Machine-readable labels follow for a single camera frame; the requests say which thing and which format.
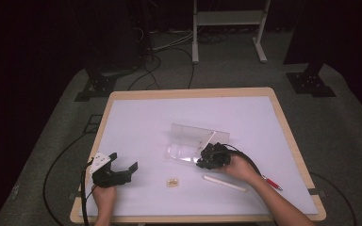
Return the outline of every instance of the metal stand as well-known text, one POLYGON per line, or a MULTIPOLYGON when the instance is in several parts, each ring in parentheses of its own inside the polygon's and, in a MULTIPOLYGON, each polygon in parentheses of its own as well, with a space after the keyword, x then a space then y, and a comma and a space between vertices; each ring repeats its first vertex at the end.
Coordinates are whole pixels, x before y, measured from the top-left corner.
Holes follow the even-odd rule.
POLYGON ((322 62, 309 63, 303 73, 287 73, 290 84, 298 94, 311 94, 313 97, 335 97, 331 88, 325 86, 319 77, 322 62))
POLYGON ((75 102, 86 102, 89 101, 91 97, 108 97, 114 90, 117 79, 126 75, 125 73, 121 73, 118 76, 103 76, 104 73, 110 70, 114 72, 116 69, 110 69, 109 64, 101 61, 88 62, 85 65, 85 70, 90 79, 83 91, 78 92, 74 100, 75 102))
POLYGON ((270 1, 266 0, 263 10, 248 11, 200 11, 197 9, 197 0, 193 1, 193 41, 192 41, 192 62, 199 63, 198 53, 198 25, 232 25, 232 24, 258 24, 257 37, 253 38, 255 49, 260 62, 266 63, 267 58, 261 47, 261 37, 270 1))

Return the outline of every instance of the red pen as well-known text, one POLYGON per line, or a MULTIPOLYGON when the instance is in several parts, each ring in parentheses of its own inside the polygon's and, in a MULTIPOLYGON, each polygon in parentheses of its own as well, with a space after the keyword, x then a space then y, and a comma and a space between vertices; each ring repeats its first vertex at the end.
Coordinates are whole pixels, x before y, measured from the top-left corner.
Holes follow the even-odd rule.
POLYGON ((269 178, 267 178, 265 175, 261 175, 263 177, 264 180, 267 181, 267 183, 269 183, 271 186, 273 186, 274 188, 282 191, 281 186, 279 186, 278 184, 276 184, 274 181, 270 180, 269 178))

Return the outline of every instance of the transparent box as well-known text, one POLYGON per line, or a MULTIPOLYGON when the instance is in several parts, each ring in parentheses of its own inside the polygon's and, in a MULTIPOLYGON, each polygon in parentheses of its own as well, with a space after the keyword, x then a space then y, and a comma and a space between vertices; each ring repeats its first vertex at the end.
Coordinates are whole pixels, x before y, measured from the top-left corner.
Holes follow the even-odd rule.
POLYGON ((228 143, 229 133, 211 129, 172 124, 171 144, 166 157, 179 162, 196 164, 208 143, 228 143))

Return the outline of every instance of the black device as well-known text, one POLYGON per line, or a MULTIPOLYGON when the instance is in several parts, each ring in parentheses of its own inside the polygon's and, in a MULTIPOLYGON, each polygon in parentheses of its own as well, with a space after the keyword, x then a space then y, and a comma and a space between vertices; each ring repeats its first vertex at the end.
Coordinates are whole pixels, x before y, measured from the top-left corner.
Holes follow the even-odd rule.
POLYGON ((110 167, 111 162, 117 158, 117 153, 113 153, 109 157, 110 161, 92 174, 93 183, 100 187, 110 187, 131 182, 131 175, 137 171, 138 162, 134 163, 128 170, 116 172, 111 170, 110 167))
POLYGON ((206 147, 201 151, 201 158, 198 159, 196 166, 209 170, 221 168, 231 163, 231 154, 237 154, 244 158, 246 161, 248 161, 252 165, 254 170, 259 175, 261 175, 260 170, 254 163, 254 161, 252 161, 252 159, 248 157, 248 155, 237 150, 234 147, 232 148, 234 148, 235 150, 229 150, 227 146, 232 147, 231 145, 227 144, 208 143, 206 147))
POLYGON ((150 44, 148 17, 140 13, 147 8, 146 4, 134 0, 72 2, 79 28, 93 50, 82 56, 89 80, 75 101, 108 97, 118 78, 134 73, 143 65, 150 44))

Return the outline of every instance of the floor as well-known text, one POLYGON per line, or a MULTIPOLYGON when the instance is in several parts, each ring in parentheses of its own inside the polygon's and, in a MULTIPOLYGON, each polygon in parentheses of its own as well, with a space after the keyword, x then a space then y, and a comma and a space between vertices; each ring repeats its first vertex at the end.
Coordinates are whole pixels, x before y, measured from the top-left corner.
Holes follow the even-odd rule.
MULTIPOLYGON (((296 94, 286 73, 302 72, 307 65, 283 64, 292 32, 264 33, 262 44, 268 58, 265 64, 260 63, 256 55, 252 43, 254 34, 240 32, 213 37, 220 41, 200 44, 200 62, 195 65, 187 54, 191 51, 190 42, 176 46, 181 50, 156 53, 160 64, 157 57, 146 63, 150 71, 158 66, 152 72, 155 79, 150 74, 142 76, 146 73, 142 68, 119 78, 114 90, 274 89, 307 168, 313 172, 312 179, 321 192, 327 218, 316 224, 354 225, 355 217, 362 225, 362 105, 350 92, 343 76, 327 65, 321 69, 320 77, 336 97, 296 94)), ((155 46, 181 38, 179 34, 154 34, 153 37, 155 46)), ((107 103, 107 97, 74 101, 87 82, 88 75, 82 70, 74 75, 63 92, 0 212, 0 225, 74 225, 69 215, 80 184, 79 172, 87 163, 95 136, 83 131, 90 116, 103 114, 107 103)))

